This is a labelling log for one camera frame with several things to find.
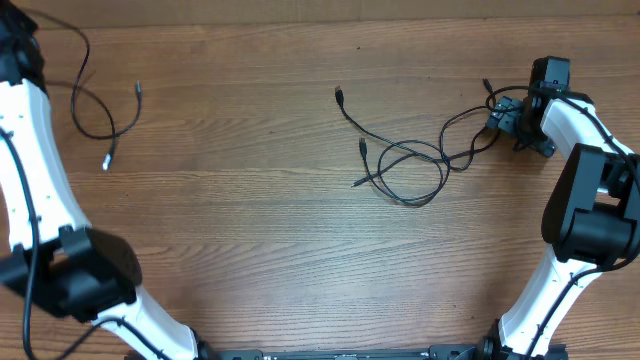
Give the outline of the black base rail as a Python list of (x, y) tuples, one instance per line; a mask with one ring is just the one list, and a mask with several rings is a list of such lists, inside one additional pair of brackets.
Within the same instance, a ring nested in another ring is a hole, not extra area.
[(477, 344), (440, 344), (426, 349), (334, 350), (262, 352), (260, 350), (214, 351), (214, 360), (521, 360), (524, 355), (493, 347), (489, 341)]

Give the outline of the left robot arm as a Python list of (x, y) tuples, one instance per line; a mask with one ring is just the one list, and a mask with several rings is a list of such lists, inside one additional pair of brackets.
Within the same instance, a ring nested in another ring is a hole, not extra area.
[(1, 190), (10, 255), (1, 282), (24, 299), (28, 358), (33, 307), (103, 328), (144, 359), (209, 359), (208, 345), (174, 320), (142, 285), (122, 238), (92, 227), (68, 182), (55, 143), (44, 59), (27, 10), (1, 4)]

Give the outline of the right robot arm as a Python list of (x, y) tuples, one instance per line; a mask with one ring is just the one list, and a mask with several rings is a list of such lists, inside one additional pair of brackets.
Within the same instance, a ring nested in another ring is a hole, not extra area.
[(492, 325), (469, 359), (565, 359), (551, 339), (580, 294), (599, 276), (639, 255), (639, 156), (619, 142), (587, 95), (570, 88), (570, 62), (532, 64), (526, 97), (489, 97), (490, 129), (516, 144), (565, 159), (546, 204), (543, 257), (515, 304)]

